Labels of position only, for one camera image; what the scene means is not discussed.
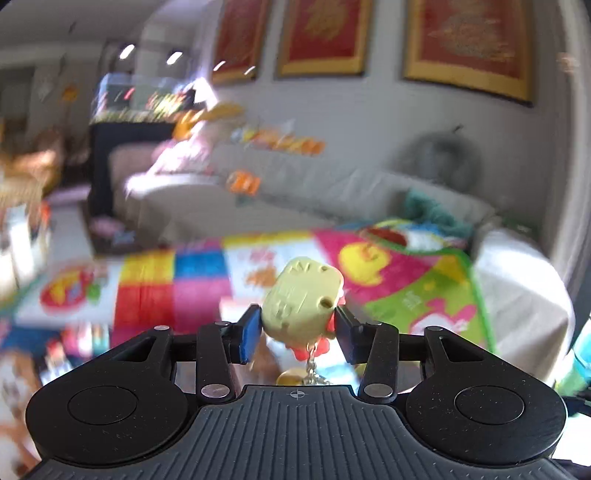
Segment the couch cushion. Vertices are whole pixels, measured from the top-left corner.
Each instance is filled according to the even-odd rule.
[[[224,174],[241,169],[261,177],[261,194],[273,197],[276,202],[346,219],[381,220],[400,216],[411,188],[424,192],[455,217],[473,225],[495,211],[472,196],[423,180],[389,171],[347,167],[324,157],[220,144],[213,150],[210,162]]]
[[[241,200],[214,185],[178,185],[149,192],[140,201],[137,226],[150,238],[182,244],[245,232],[317,229],[336,222],[310,213]]]

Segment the ribbed rubber surface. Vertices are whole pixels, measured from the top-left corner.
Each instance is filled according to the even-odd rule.
[[[105,438],[105,448],[109,439]],[[247,387],[238,401],[205,407],[166,452],[112,469],[54,460],[29,480],[560,480],[549,460],[484,469],[433,453],[390,407],[355,399],[346,387]]]

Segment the framed picture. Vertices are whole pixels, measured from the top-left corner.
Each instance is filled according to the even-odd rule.
[[[372,0],[289,0],[279,77],[361,75]]]
[[[529,0],[408,0],[404,77],[531,104]]]
[[[212,83],[254,80],[271,0],[226,0],[213,60]]]

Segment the green border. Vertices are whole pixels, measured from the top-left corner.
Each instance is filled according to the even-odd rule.
[[[458,259],[460,260],[460,262],[462,263],[462,265],[464,266],[464,268],[468,272],[470,284],[472,285],[472,291],[473,291],[474,297],[476,298],[476,302],[478,304],[478,309],[480,310],[480,313],[482,314],[485,340],[488,343],[489,352],[493,353],[495,355],[497,354],[495,337],[493,335],[493,330],[491,328],[491,321],[488,318],[488,312],[486,311],[486,304],[485,304],[484,299],[482,297],[482,292],[480,291],[478,281],[474,277],[472,260],[470,259],[470,257],[468,256],[467,253],[465,253],[464,251],[459,250],[457,248],[442,248],[441,250],[436,250],[436,251],[422,251],[422,250],[409,251],[405,247],[402,247],[401,245],[397,245],[397,244],[393,244],[392,242],[388,242],[387,240],[377,237],[369,232],[360,231],[357,234],[361,238],[371,240],[372,242],[376,243],[377,245],[387,247],[390,250],[394,250],[394,251],[401,253],[403,255],[406,255],[408,257],[414,257],[414,256],[435,257],[435,256],[441,256],[441,255],[454,255],[454,256],[458,257]]]

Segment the red square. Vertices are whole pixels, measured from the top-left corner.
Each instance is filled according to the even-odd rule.
[[[156,325],[174,327],[173,285],[119,287],[115,308],[115,328]]]

